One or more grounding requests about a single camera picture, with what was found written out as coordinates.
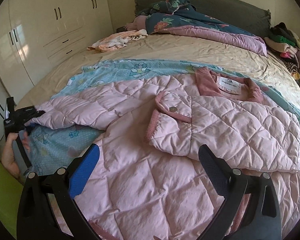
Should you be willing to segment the person's left hand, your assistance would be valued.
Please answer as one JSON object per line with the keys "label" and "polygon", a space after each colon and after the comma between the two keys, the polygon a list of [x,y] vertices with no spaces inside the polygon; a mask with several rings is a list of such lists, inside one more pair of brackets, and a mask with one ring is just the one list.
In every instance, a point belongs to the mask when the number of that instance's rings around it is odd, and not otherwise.
{"label": "person's left hand", "polygon": [[19,137],[18,133],[10,133],[6,139],[1,154],[1,163],[4,168],[21,184],[24,184],[27,167],[21,157],[18,145],[15,142]]}

